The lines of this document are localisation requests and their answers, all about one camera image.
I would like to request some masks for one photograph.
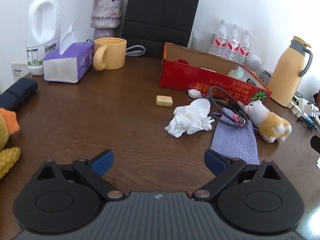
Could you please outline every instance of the wooden table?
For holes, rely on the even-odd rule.
[[[79,84],[48,83],[36,77],[38,92],[18,111],[21,130],[7,145],[21,147],[22,154],[0,180],[0,239],[11,239],[20,231],[13,201],[46,159],[69,164],[112,149],[115,162],[105,179],[125,193],[191,193],[213,179],[203,161],[213,131],[174,138],[164,130],[174,108],[192,100],[186,92],[159,87],[160,70],[160,60],[127,58],[122,69],[92,69]],[[156,95],[172,96],[173,107],[156,106]],[[310,147],[317,132],[311,134],[288,108],[271,99],[267,107],[292,124],[292,133],[281,145],[258,138],[259,159],[273,159],[290,179],[307,207],[299,232],[319,239],[319,154]]]

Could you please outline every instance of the soap bar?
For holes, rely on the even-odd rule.
[[[157,104],[157,106],[170,107],[173,104],[172,97],[156,96],[156,104]]]

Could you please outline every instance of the open box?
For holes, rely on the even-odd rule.
[[[271,91],[248,68],[243,66],[246,79],[254,85],[227,76],[238,65],[215,55],[166,42],[160,86],[182,91],[197,89],[202,94],[207,94],[211,86],[218,86],[246,105],[258,99],[265,104]],[[228,99],[217,89],[212,93],[216,97]]]

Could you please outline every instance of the stuffed animal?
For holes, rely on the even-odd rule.
[[[260,100],[250,102],[249,105],[244,106],[243,110],[258,128],[261,137],[269,143],[275,140],[283,142],[291,133],[290,123],[270,112]]]
[[[16,113],[0,108],[0,179],[8,173],[20,158],[20,148],[5,149],[9,135],[19,131]]]

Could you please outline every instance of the gray ribbed panel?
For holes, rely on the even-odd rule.
[[[89,225],[72,233],[42,236],[22,231],[15,240],[302,240],[294,233],[253,236],[225,224],[210,204],[185,192],[132,192],[108,203]]]

